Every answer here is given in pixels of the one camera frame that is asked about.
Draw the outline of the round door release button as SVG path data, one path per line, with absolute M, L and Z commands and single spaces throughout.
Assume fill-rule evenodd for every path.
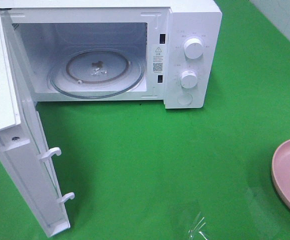
M 180 105 L 189 105 L 192 103 L 193 96 L 189 93 L 184 93 L 178 96 L 177 101 Z

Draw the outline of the white microwave knob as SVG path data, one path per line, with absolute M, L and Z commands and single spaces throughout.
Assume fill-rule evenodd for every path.
M 199 58 L 204 52 L 204 44 L 198 37 L 187 39 L 183 45 L 184 54 L 188 59 L 194 60 Z
M 198 76 L 192 70 L 186 70 L 180 75 L 180 85 L 182 88 L 191 89 L 198 84 Z

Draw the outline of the white microwave door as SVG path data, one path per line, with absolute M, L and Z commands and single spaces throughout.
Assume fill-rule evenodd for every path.
M 70 228 L 65 202 L 29 83 L 31 67 L 7 10 L 0 10 L 0 162 L 48 237 Z

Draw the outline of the glass microwave turntable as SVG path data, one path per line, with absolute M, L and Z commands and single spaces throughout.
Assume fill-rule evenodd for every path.
M 111 48 L 96 48 L 69 55 L 49 72 L 50 84 L 61 94 L 77 99 L 104 99 L 137 86 L 145 74 L 136 56 Z

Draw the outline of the white microwave oven body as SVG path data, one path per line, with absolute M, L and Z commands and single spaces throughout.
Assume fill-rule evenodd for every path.
M 212 0 L 0 0 L 0 110 L 21 95 L 200 108 L 221 20 Z

